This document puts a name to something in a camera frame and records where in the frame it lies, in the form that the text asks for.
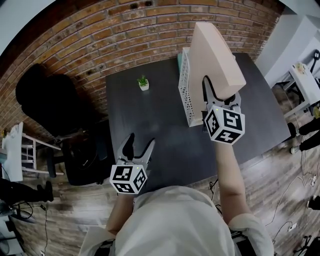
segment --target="small green plant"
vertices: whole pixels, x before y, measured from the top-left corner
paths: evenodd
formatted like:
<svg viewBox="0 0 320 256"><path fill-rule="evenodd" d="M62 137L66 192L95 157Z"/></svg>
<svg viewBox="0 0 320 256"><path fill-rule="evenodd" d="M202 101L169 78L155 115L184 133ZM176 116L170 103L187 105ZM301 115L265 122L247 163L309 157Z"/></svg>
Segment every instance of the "small green plant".
<svg viewBox="0 0 320 256"><path fill-rule="evenodd" d="M146 79L146 76L143 74L141 78L138 78L137 81L139 82L139 85L141 87L144 87L147 85L148 81Z"/></svg>

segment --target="white sneaker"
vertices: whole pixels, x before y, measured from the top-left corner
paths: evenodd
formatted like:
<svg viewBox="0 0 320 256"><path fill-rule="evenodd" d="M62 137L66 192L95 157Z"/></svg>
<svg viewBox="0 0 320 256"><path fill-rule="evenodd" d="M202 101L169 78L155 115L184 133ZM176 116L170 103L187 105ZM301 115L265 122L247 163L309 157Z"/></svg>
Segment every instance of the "white sneaker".
<svg viewBox="0 0 320 256"><path fill-rule="evenodd" d="M291 154L295 154L295 153L297 153L297 152L299 152L299 151L300 151L299 146L293 146L293 147L290 149Z"/></svg>

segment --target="shirt sleeve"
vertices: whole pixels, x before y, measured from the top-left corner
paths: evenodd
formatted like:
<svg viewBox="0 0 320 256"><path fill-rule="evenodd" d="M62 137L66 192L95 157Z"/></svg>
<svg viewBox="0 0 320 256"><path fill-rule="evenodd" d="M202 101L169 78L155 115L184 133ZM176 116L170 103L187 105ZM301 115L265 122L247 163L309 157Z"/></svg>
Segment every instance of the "shirt sleeve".
<svg viewBox="0 0 320 256"><path fill-rule="evenodd" d="M248 237L257 256L273 256L274 245L261 220L250 213L234 217L228 224L233 231L241 231Z"/></svg>

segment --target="dark gray tabletop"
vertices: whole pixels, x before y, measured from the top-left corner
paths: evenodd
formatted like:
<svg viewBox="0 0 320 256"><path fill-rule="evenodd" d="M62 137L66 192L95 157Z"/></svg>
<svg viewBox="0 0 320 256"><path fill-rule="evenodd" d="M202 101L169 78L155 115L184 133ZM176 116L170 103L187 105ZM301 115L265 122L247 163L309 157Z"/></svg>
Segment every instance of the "dark gray tabletop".
<svg viewBox="0 0 320 256"><path fill-rule="evenodd" d="M290 136L282 111L264 77L245 53L235 53L246 80L240 90L245 134L235 143L239 164L273 148ZM137 78L146 75L150 88L141 91ZM188 127L178 90L177 59L130 68L106 77L109 124L114 156L122 141L135 133L139 156L155 138L145 191L187 185L217 173L215 149L202 125Z"/></svg>

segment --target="brick wall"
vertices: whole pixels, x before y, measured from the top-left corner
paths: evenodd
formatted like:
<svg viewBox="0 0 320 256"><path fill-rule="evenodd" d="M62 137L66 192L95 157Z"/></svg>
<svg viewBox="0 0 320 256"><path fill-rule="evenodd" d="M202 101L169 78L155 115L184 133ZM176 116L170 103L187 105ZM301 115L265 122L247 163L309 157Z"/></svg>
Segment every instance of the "brick wall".
<svg viewBox="0 0 320 256"><path fill-rule="evenodd" d="M39 37L27 38L32 33L24 30L20 40L6 49L11 58L1 56L0 61L6 61L0 79L1 130L24 121L29 133L51 139L16 101L17 82L35 63L43 64L48 74L71 77L78 93L107 117L104 77L177 56L190 46L196 21L212 22L232 52L248 53L255 60L283 11L277 0L91 0L90 6L67 9L66 4L68 1L63 2L60 19L52 11L38 16L38 24L28 24L32 31L47 24L46 20L57 20ZM21 37L30 44L24 46Z"/></svg>

